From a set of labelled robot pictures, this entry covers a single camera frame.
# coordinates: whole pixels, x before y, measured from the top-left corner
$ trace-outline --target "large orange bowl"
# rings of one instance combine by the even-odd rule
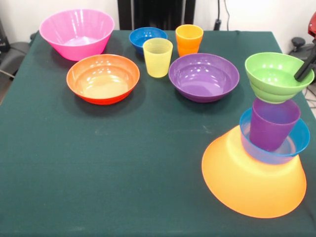
[[[251,157],[236,126],[205,150],[202,173],[210,191],[243,215],[274,218],[294,210],[306,192],[299,155],[284,164],[266,164]]]
[[[89,103],[110,105],[127,97],[139,76],[137,65],[128,58],[100,54],[74,64],[67,73],[67,85]]]

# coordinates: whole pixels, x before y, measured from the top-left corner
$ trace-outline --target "cup rim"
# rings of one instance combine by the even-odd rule
[[[147,44],[149,44],[151,41],[154,41],[154,40],[165,41],[165,42],[168,44],[168,46],[170,47],[170,49],[169,49],[168,51],[166,51],[166,52],[163,52],[163,53],[151,53],[150,51],[146,50],[146,49],[145,49],[145,46],[146,46]],[[163,54],[168,54],[169,51],[172,52],[172,50],[173,50],[173,44],[172,44],[172,42],[171,42],[170,40],[168,40],[168,39],[164,39],[164,38],[152,38],[152,39],[149,39],[149,40],[147,40],[147,41],[144,42],[144,44],[143,44],[143,50],[144,50],[144,52],[146,51],[147,53],[149,53],[149,54],[151,54],[151,55],[163,55]]]
[[[199,28],[199,29],[202,31],[202,33],[201,33],[199,36],[195,37],[195,38],[188,38],[188,37],[184,37],[184,36],[180,35],[180,34],[178,33],[178,30],[179,30],[180,28],[182,28],[182,27],[187,27],[187,26],[194,26],[194,27],[196,27],[196,28]],[[181,38],[186,39],[186,40],[196,40],[196,39],[202,37],[203,34],[204,34],[204,30],[203,30],[200,26],[197,26],[197,25],[194,25],[194,24],[184,24],[184,25],[178,26],[178,27],[176,28],[176,31],[175,31],[175,32],[176,32],[176,35],[178,35],[178,37],[181,37]]]
[[[253,101],[253,103],[252,103],[252,111],[253,111],[259,118],[261,118],[261,119],[262,119],[264,122],[266,122],[266,123],[269,123],[269,124],[277,124],[277,125],[280,125],[280,126],[288,126],[288,125],[295,124],[295,123],[300,119],[300,117],[301,117],[301,110],[300,110],[300,107],[299,107],[293,100],[290,99],[290,100],[284,101],[283,103],[285,103],[285,102],[287,102],[287,101],[290,101],[290,102],[295,106],[295,108],[298,109],[299,114],[298,114],[297,118],[296,118],[294,121],[288,122],[288,123],[277,123],[277,122],[268,121],[268,120],[266,120],[265,118],[263,118],[262,116],[260,116],[259,113],[256,111],[256,109],[255,109],[255,107],[254,107],[254,104],[256,103],[256,101],[262,101],[262,100],[260,100],[259,98],[256,98],[256,99]]]

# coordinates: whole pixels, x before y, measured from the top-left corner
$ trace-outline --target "light blue bowl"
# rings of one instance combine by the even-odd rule
[[[129,35],[129,41],[135,47],[136,51],[144,55],[143,44],[152,38],[167,39],[168,35],[165,31],[155,27],[142,27],[132,31]]]
[[[310,142],[310,131],[300,118],[294,125],[283,144],[275,151],[268,152],[255,146],[249,140],[252,108],[246,110],[240,117],[241,143],[244,149],[254,159],[267,164],[283,164],[302,152]]]

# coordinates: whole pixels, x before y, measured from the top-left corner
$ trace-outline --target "table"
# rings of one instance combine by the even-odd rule
[[[288,215],[238,214],[209,191],[201,173],[208,144],[238,125],[255,96],[245,59],[280,52],[269,32],[205,32],[200,52],[233,62],[240,83],[222,100],[198,104],[168,77],[147,75],[129,31],[114,31],[105,53],[133,60],[135,90],[111,106],[89,104],[66,85],[74,62],[37,35],[4,99],[0,119],[0,236],[316,236],[316,121],[295,101],[312,138],[301,153],[308,188]],[[172,61],[177,57],[175,34]]]

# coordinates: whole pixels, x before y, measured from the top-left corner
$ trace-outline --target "cup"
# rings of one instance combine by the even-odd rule
[[[203,38],[203,29],[196,25],[181,25],[176,28],[178,53],[182,57],[197,53]]]
[[[172,55],[172,43],[163,38],[153,38],[143,44],[147,73],[154,78],[168,74]]]
[[[257,147],[272,152],[285,141],[301,111],[293,100],[270,104],[256,98],[252,104],[250,141]]]

